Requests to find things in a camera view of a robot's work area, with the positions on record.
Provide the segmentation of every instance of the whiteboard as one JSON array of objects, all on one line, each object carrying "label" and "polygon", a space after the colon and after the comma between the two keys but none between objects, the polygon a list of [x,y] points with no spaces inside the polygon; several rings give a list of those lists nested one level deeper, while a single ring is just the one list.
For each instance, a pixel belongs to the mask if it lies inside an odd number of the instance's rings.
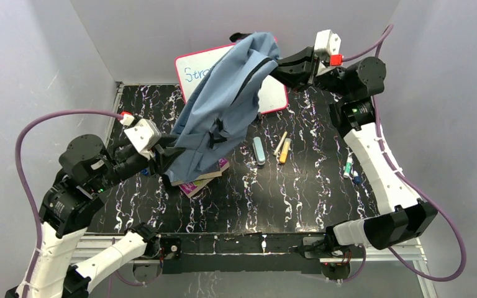
[{"label": "whiteboard", "polygon": [[[234,45],[224,45],[210,48],[205,51],[179,56],[175,60],[176,74],[180,81],[180,88],[187,102],[202,78]],[[258,111],[262,114],[285,109],[288,106],[286,87],[276,79],[268,76],[262,82],[258,93]]]}]

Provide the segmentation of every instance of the yellow highlighter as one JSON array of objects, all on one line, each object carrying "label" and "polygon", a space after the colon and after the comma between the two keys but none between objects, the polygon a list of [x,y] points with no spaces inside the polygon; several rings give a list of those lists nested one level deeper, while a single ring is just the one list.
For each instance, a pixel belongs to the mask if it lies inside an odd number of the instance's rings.
[{"label": "yellow highlighter", "polygon": [[286,162],[286,157],[288,157],[289,144],[291,143],[290,138],[284,140],[283,150],[281,151],[281,156],[279,157],[280,163]]}]

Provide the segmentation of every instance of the stack of books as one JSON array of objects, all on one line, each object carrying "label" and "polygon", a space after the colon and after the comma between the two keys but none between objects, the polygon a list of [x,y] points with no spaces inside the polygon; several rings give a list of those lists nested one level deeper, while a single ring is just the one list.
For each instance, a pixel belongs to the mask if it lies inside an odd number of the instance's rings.
[{"label": "stack of books", "polygon": [[198,176],[195,181],[184,183],[183,181],[174,181],[171,179],[172,186],[179,186],[188,198],[193,197],[204,186],[216,177],[222,176],[222,173],[229,168],[229,162],[225,158],[219,159],[219,162],[209,167],[205,172]]}]

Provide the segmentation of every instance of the marble tabletop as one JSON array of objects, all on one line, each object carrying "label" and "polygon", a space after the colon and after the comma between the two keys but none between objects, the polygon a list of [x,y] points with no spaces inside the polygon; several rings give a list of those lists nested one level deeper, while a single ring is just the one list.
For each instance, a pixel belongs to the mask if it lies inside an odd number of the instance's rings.
[{"label": "marble tabletop", "polygon": [[[378,215],[376,200],[357,162],[363,183],[343,178],[349,149],[329,120],[330,93],[309,88],[288,93],[288,108],[251,124],[247,138],[227,155],[230,168],[187,198],[166,190],[161,178],[138,174],[103,194],[105,206],[89,232],[119,233],[147,222],[161,232],[318,232],[328,225]],[[184,101],[178,85],[124,86],[118,112],[152,119],[171,131]],[[281,165],[272,152],[288,132],[291,151]],[[110,142],[122,135],[114,124]],[[254,137],[263,140],[266,164],[258,167]]]}]

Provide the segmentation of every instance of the robotic arm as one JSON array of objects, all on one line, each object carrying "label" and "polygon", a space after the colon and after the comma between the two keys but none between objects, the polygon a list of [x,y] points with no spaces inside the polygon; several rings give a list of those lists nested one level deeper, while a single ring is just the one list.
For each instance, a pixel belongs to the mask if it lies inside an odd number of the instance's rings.
[{"label": "robotic arm", "polygon": [[[234,35],[236,39],[240,36],[244,34]],[[373,245],[382,250],[418,237],[437,215],[432,205],[395,175],[382,156],[371,97],[384,91],[384,63],[368,57],[344,68],[340,42],[331,30],[321,31],[314,47],[278,60],[279,66],[271,75],[296,91],[315,86],[341,96],[330,103],[332,123],[359,159],[381,215],[327,227],[324,238],[311,245],[305,245],[303,239],[297,252],[306,258],[331,256],[351,245]],[[112,150],[107,150],[99,137],[82,135],[61,155],[62,169],[39,210],[43,237],[41,249],[33,255],[35,266],[29,268],[19,286],[6,292],[6,298],[86,298],[101,280],[128,261],[163,256],[160,243],[164,237],[141,223],[100,254],[70,266],[80,238],[104,205],[100,193],[147,168],[151,174],[163,174],[183,152],[172,147],[175,137],[162,134],[151,120],[123,116],[126,138]],[[400,169],[386,143],[384,150]],[[170,258],[177,254],[179,251],[168,252]]]}]

